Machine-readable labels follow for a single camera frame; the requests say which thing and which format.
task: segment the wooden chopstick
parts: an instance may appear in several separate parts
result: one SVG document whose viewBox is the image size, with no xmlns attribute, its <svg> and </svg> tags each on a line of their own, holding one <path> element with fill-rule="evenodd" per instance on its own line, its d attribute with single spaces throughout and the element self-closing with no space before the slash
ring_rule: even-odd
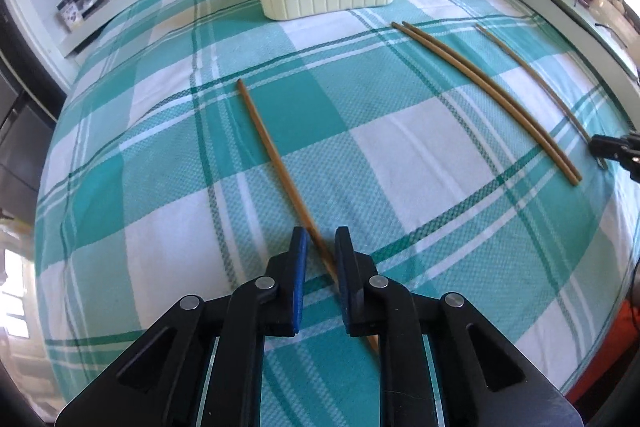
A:
<svg viewBox="0 0 640 427">
<path fill-rule="evenodd" d="M 591 137 L 589 133 L 587 133 L 586 129 L 580 123 L 580 120 L 575 118 L 574 114 L 571 112 L 571 109 L 564 103 L 562 98 L 558 96 L 558 94 L 553 90 L 551 86 L 549 86 L 545 79 L 540 76 L 540 74 L 529 66 L 520 55 L 518 55 L 515 51 L 513 51 L 510 47 L 507 46 L 503 41 L 501 41 L 498 37 L 492 34 L 489 30 L 482 27 L 479 24 L 476 24 L 476 29 L 482 32 L 491 42 L 496 44 L 502 51 L 504 51 L 507 55 L 509 55 L 513 60 L 515 60 L 518 65 L 523 68 L 529 76 L 533 78 L 533 80 L 551 97 L 551 99 L 556 102 L 556 105 L 560 108 L 560 110 L 564 113 L 564 115 L 569 119 L 571 123 L 574 124 L 574 127 L 578 130 L 580 135 L 584 138 L 584 141 L 589 143 Z M 602 158 L 596 158 L 598 161 L 598 165 L 602 167 L 604 170 L 607 170 L 607 163 Z"/>
<path fill-rule="evenodd" d="M 251 99 L 249 91 L 246 89 L 246 86 L 244 85 L 242 79 L 238 80 L 237 86 L 238 91 L 240 91 L 240 95 L 244 100 L 244 104 L 249 111 L 249 116 L 254 122 L 255 128 L 258 131 L 258 135 L 260 135 L 260 140 L 262 141 L 264 148 L 267 149 L 267 154 L 269 155 L 271 163 L 273 163 L 273 167 L 276 170 L 278 179 L 280 180 L 282 187 L 287 193 L 287 196 L 289 197 L 293 208 L 295 208 L 296 212 L 298 213 L 298 217 L 300 217 L 303 226 L 307 229 L 311 240 L 314 242 L 314 245 L 316 245 L 318 253 L 320 254 L 320 260 L 322 261 L 324 268 L 327 270 L 327 272 L 329 272 L 331 279 L 334 280 L 334 283 L 337 286 L 338 275 L 335 267 L 334 257 L 331 255 L 326 245 L 324 244 L 322 236 L 318 231 L 318 227 L 316 227 L 314 218 L 311 216 L 311 213 L 306 207 L 305 202 L 302 200 L 302 197 L 300 196 L 300 193 L 298 192 L 298 189 L 293 182 L 289 171 L 287 171 L 282 158 L 280 158 L 280 153 L 278 153 L 278 149 L 273 143 L 271 136 L 269 136 L 269 132 L 267 131 L 267 128 L 265 127 L 264 122 L 262 121 L 257 108 L 255 107 L 254 101 Z M 369 341 L 369 344 L 371 345 L 373 350 L 377 353 L 379 350 L 378 336 L 376 335 L 373 337 L 367 337 L 367 340 Z"/>
<path fill-rule="evenodd" d="M 551 138 L 546 130 L 524 109 L 514 98 L 507 93 L 502 87 L 498 86 L 491 77 L 484 71 L 480 70 L 476 65 L 471 63 L 458 52 L 451 49 L 444 42 L 430 36 L 421 31 L 419 28 L 404 22 L 404 26 L 393 22 L 393 28 L 400 30 L 413 40 L 420 42 L 425 48 L 432 51 L 438 57 L 446 60 L 458 71 L 464 74 L 469 80 L 486 92 L 495 102 L 508 112 L 514 120 L 516 120 L 542 147 L 550 158 L 558 165 L 558 168 L 565 175 L 572 185 L 577 185 L 582 177 L 580 172 L 566 157 L 564 152 L 558 147 L 558 144 Z"/>
</svg>

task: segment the silver rivet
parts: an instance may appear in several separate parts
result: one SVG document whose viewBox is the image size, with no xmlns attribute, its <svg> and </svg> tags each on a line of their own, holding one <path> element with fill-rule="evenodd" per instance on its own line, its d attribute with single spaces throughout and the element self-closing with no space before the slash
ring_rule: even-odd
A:
<svg viewBox="0 0 640 427">
<path fill-rule="evenodd" d="M 452 308 L 460 308 L 465 303 L 465 298 L 459 293 L 447 293 L 444 301 Z"/>
<path fill-rule="evenodd" d="M 195 295 L 187 295 L 180 299 L 180 308 L 183 310 L 194 310 L 200 305 L 200 299 Z"/>
<path fill-rule="evenodd" d="M 372 285 L 373 288 L 386 288 L 389 286 L 389 279 L 384 275 L 374 275 L 369 279 L 369 284 Z"/>
<path fill-rule="evenodd" d="M 260 290 L 268 290 L 273 288 L 276 285 L 276 282 L 272 277 L 264 276 L 258 277 L 258 279 L 255 280 L 255 285 L 260 288 Z"/>
</svg>

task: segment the teal and white tablecloth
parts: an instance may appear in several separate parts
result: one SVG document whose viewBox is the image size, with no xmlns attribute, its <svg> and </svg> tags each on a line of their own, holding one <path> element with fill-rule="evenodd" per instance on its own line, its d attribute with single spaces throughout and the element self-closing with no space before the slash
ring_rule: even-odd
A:
<svg viewBox="0 0 640 427">
<path fill-rule="evenodd" d="M 389 27 L 409 21 L 509 89 L 570 156 L 572 187 L 484 92 Z M 413 291 L 464 294 L 567 390 L 624 297 L 640 190 L 474 25 L 524 56 L 590 134 L 625 116 L 518 0 L 395 0 L 290 22 L 258 0 L 141 0 L 65 104 L 36 222 L 38 305 L 66 399 L 180 297 L 263 273 L 299 223 L 236 91 L 244 79 L 325 240 Z M 268 339 L 264 425 L 375 425 L 378 368 L 310 252 L 303 327 Z"/>
</svg>

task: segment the red object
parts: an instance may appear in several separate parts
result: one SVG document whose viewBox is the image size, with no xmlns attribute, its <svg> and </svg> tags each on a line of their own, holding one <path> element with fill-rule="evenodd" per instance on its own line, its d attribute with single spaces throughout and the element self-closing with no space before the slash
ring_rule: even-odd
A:
<svg viewBox="0 0 640 427">
<path fill-rule="evenodd" d="M 596 356 L 574 387 L 566 394 L 566 399 L 572 404 L 575 404 L 637 340 L 638 331 L 631 318 L 632 309 L 629 302 L 625 300 Z M 640 313 L 636 310 L 636 318 L 640 322 L 639 315 Z"/>
</svg>

